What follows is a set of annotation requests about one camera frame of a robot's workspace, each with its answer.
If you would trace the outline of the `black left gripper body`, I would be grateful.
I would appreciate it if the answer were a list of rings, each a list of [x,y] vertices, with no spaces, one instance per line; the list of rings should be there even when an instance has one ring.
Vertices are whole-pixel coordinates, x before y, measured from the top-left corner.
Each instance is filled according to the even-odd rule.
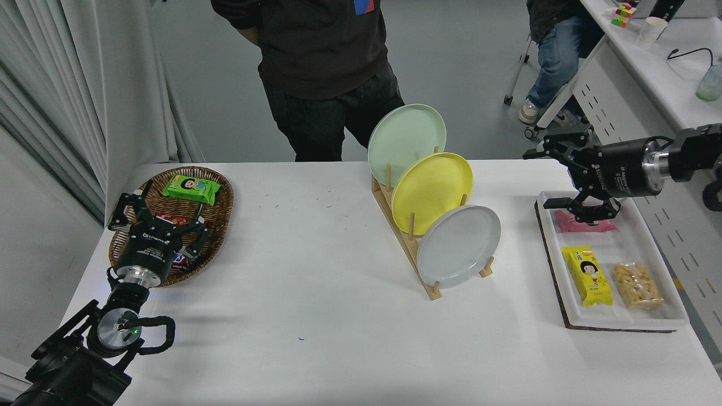
[[[123,280],[165,281],[173,265],[176,252],[182,247],[182,237],[172,237],[176,226],[171,222],[137,222],[130,228],[126,242],[114,270]]]

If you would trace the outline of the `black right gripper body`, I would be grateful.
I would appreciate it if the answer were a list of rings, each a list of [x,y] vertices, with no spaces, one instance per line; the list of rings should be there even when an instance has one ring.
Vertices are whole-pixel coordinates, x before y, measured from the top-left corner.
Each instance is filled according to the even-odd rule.
[[[598,200],[656,196],[658,172],[653,155],[658,142],[653,138],[596,145],[575,150],[571,157],[580,167],[568,167],[575,188]]]

